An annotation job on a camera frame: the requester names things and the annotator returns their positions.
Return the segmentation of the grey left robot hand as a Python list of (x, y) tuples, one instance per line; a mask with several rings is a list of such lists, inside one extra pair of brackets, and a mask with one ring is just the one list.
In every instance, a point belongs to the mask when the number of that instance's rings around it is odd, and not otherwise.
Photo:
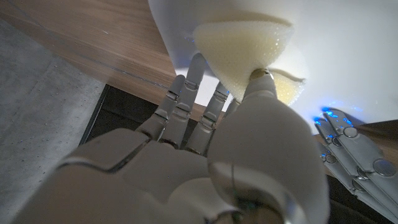
[(315, 127), (325, 142), (320, 157), (328, 170), (357, 199), (397, 223), (397, 166), (340, 110), (324, 111)]

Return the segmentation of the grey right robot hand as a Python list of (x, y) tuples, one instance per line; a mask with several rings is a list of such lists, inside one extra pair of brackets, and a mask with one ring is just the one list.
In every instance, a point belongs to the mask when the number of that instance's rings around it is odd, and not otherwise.
[(326, 223), (328, 184), (309, 125), (256, 70), (218, 125), (212, 97), (181, 148), (206, 67), (196, 54), (155, 113), (62, 159), (14, 223)]

